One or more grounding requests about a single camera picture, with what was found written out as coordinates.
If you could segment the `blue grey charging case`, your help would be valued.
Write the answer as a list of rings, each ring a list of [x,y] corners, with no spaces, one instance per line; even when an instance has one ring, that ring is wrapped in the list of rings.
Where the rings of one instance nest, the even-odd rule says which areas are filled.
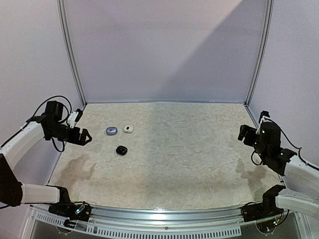
[[[106,135],[116,135],[118,133],[118,129],[114,126],[106,128]]]

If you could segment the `black earbud charging case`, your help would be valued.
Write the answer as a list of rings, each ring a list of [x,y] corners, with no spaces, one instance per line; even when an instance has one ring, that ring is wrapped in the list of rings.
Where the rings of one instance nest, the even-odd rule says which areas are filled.
[[[116,153],[118,155],[121,155],[121,156],[124,156],[126,155],[128,152],[128,149],[125,147],[125,146],[122,146],[122,145],[119,145],[117,148],[116,148]]]

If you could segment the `white earbud charging case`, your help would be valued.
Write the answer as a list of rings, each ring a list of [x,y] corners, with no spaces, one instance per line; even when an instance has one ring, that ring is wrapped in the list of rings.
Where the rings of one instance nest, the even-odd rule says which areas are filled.
[[[126,125],[123,128],[124,133],[132,133],[134,131],[134,127],[132,125]]]

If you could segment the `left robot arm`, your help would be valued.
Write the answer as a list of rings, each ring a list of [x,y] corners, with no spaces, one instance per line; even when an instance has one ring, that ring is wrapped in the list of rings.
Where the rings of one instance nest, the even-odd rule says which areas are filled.
[[[25,124],[0,146],[0,202],[6,207],[21,204],[53,204],[63,216],[74,212],[68,190],[58,186],[26,184],[18,181],[13,170],[26,153],[42,140],[85,146],[92,141],[87,129],[76,123],[83,112],[72,111],[50,98],[43,102],[41,115],[33,114]]]

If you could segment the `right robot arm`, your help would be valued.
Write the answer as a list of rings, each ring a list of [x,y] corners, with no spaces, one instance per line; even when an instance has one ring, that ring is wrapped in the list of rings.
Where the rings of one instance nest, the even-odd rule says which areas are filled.
[[[279,174],[284,183],[275,185],[262,196],[260,203],[241,208],[245,222],[272,217],[285,209],[319,217],[319,168],[302,161],[296,152],[281,147],[281,128],[264,118],[258,128],[240,126],[238,140],[251,146],[267,166]]]

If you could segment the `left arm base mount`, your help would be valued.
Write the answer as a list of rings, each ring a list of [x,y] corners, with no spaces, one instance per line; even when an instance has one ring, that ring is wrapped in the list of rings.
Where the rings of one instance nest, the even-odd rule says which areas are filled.
[[[70,221],[78,220],[87,222],[90,219],[92,207],[85,201],[68,201],[50,204],[48,211],[52,214],[66,217]]]

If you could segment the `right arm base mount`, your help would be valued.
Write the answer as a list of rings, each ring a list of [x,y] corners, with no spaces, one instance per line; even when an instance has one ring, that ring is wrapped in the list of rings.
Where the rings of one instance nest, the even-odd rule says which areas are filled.
[[[251,222],[274,217],[276,215],[282,216],[284,214],[284,209],[280,209],[274,205],[271,206],[270,204],[263,202],[248,202],[241,207],[240,213],[244,222]]]

